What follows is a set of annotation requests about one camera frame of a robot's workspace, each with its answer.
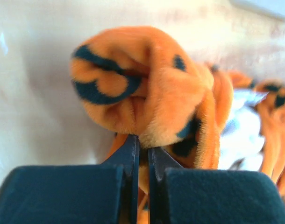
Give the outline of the orange patterned pillowcase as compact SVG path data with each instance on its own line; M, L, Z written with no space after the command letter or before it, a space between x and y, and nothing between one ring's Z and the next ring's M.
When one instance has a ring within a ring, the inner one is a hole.
M256 84L239 71L196 63L153 27L113 28L86 40L72 54L71 75L92 120L118 134L114 147L134 134L187 168L217 168L236 87L266 93L256 106L267 139L262 171L285 196L285 84Z

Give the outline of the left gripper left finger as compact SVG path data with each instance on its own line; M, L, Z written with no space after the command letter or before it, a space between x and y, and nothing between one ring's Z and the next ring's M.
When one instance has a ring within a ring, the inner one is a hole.
M0 187L0 224L134 224L136 136L99 165L20 166Z

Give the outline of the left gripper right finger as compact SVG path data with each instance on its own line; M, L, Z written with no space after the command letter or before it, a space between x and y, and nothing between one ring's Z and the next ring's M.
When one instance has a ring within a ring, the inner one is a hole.
M285 206L263 173L187 169L160 148L148 159L152 224L285 224Z

